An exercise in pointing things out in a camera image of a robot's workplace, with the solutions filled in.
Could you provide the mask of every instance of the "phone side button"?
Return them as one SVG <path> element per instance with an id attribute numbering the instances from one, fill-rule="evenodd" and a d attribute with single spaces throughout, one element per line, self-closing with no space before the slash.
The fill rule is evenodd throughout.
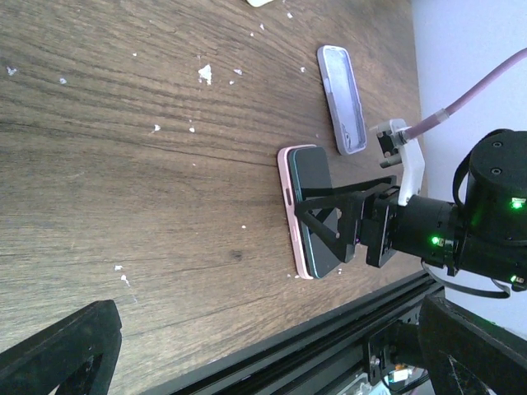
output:
<path id="1" fill-rule="evenodd" d="M 324 89 L 325 89 L 327 94 L 331 93 L 331 84 L 329 83 L 329 79 L 328 78 L 324 79 Z"/>
<path id="2" fill-rule="evenodd" d="M 291 190 L 289 188 L 286 188 L 286 199 L 287 199 L 287 205 L 288 206 L 292 206 L 293 202 L 292 202 L 292 196 L 291 196 Z"/>

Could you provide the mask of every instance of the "phone screen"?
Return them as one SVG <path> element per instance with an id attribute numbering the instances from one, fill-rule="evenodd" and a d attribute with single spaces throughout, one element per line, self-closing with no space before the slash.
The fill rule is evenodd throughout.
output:
<path id="1" fill-rule="evenodd" d="M 295 203 L 302 202 L 304 188 L 332 188 L 328 158 L 322 147 L 307 147 L 292 150 L 287 158 L 291 171 L 291 183 L 294 189 Z M 331 230 L 337 230 L 337 212 L 333 210 L 324 224 Z M 340 264 L 324 242 L 303 222 L 299 221 L 305 260 L 313 277 L 321 278 Z"/>

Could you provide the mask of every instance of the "clear phone case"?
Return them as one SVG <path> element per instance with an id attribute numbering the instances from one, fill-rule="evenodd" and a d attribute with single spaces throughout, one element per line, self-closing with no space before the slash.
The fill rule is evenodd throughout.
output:
<path id="1" fill-rule="evenodd" d="M 325 45 L 317 52 L 337 148 L 351 155 L 366 148 L 366 125 L 347 50 Z"/>

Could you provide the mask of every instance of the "black plastic part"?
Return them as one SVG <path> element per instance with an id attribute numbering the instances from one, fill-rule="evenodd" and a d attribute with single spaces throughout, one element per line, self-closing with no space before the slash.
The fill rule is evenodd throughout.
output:
<path id="1" fill-rule="evenodd" d="M 419 343 L 436 395 L 527 393 L 527 342 L 443 298 L 421 307 Z"/>
<path id="2" fill-rule="evenodd" d="M 388 154 L 389 156 L 396 156 L 399 154 L 399 149 L 394 144 L 394 139 L 387 132 L 382 132 L 381 135 L 377 136 L 379 141 L 380 149 L 383 151 L 385 157 Z"/>
<path id="3" fill-rule="evenodd" d="M 84 309 L 0 354 L 2 395 L 105 395 L 121 347 L 113 300 Z"/>
<path id="4" fill-rule="evenodd" d="M 395 370 L 395 366 L 399 363 L 395 358 L 398 351 L 394 346 L 397 328 L 403 323 L 417 324 L 420 307 L 408 309 L 404 314 L 387 322 L 381 330 L 368 335 L 364 345 L 364 353 L 366 361 L 369 362 L 366 371 L 369 368 L 368 381 L 371 385 L 376 385 L 383 377 Z M 417 334 L 413 341 L 418 344 Z"/>
<path id="5" fill-rule="evenodd" d="M 467 236 L 459 249 L 459 269 L 511 283 L 512 290 L 527 289 L 527 247 L 510 247 Z"/>
<path id="6" fill-rule="evenodd" d="M 500 132 L 472 150 L 466 215 L 471 235 L 495 244 L 527 245 L 527 132 Z"/>
<path id="7" fill-rule="evenodd" d="M 377 216 L 377 220 L 373 220 L 372 217 L 375 208 L 377 210 L 382 209 L 380 208 L 382 203 L 376 202 L 378 198 L 387 199 L 397 196 L 398 187 L 394 186 L 395 182 L 396 178 L 392 176 L 341 188 L 303 189 L 302 192 L 305 197 L 309 197 L 311 200 L 297 203 L 295 214 L 300 221 L 310 228 L 310 231 L 320 237 L 341 262 L 348 262 L 353 258 L 357 243 L 376 244 L 377 249 L 387 254 L 385 257 L 378 251 L 371 253 L 374 258 L 369 264 L 379 267 L 392 254 L 391 251 L 384 248 L 388 244 L 383 238 L 383 230 L 386 227 L 385 218 L 389 216 L 384 218 L 380 215 Z M 341 212 L 337 226 L 338 234 L 313 214 L 314 210 L 333 210 L 335 208 Z M 371 219 L 371 222 L 364 223 L 364 218 Z M 365 241 L 361 239 L 363 226 L 366 227 Z"/>
<path id="8" fill-rule="evenodd" d="M 484 138 L 482 138 L 480 140 L 480 142 L 482 142 L 483 140 L 489 138 L 489 137 L 492 137 L 492 136 L 496 136 L 498 134 L 501 134 L 503 132 L 510 132 L 511 130 L 510 129 L 497 129 L 497 130 L 494 130 L 492 132 L 490 132 L 487 136 L 485 136 Z M 494 142 L 493 143 L 493 147 L 498 147 L 500 148 L 501 147 L 501 143 L 500 142 Z M 468 155 L 461 161 L 461 163 L 459 164 L 458 168 L 455 170 L 455 173 L 454 173 L 454 181 L 452 182 L 452 195 L 454 196 L 454 202 L 455 204 L 457 205 L 458 209 L 459 209 L 459 214 L 460 215 L 463 215 L 463 211 L 464 211 L 464 204 L 461 202 L 461 199 L 459 198 L 459 190 L 461 189 L 461 184 L 463 183 L 465 177 L 467 176 L 467 174 L 469 173 L 469 170 L 470 170 L 470 157 L 473 153 L 473 150 L 471 150 Z"/>
<path id="9" fill-rule="evenodd" d="M 394 364 L 406 364 L 425 369 L 427 364 L 422 356 L 418 337 L 419 326 L 415 323 L 397 322 L 391 328 L 390 358 Z"/>
<path id="10" fill-rule="evenodd" d="M 453 203 L 414 195 L 406 207 L 398 207 L 393 248 L 422 258 L 433 266 L 454 266 L 458 223 Z"/>

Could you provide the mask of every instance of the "wooden table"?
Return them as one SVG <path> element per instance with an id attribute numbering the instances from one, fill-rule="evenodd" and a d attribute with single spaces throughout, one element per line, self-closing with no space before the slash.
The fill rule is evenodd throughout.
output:
<path id="1" fill-rule="evenodd" d="M 110 392 L 140 393 L 418 270 L 361 249 L 295 279 L 276 166 L 314 143 L 335 184 L 393 172 L 374 138 L 337 154 L 315 53 L 349 50 L 370 126 L 415 123 L 409 1 L 6 0 L 0 21 L 0 351 L 112 299 Z"/>

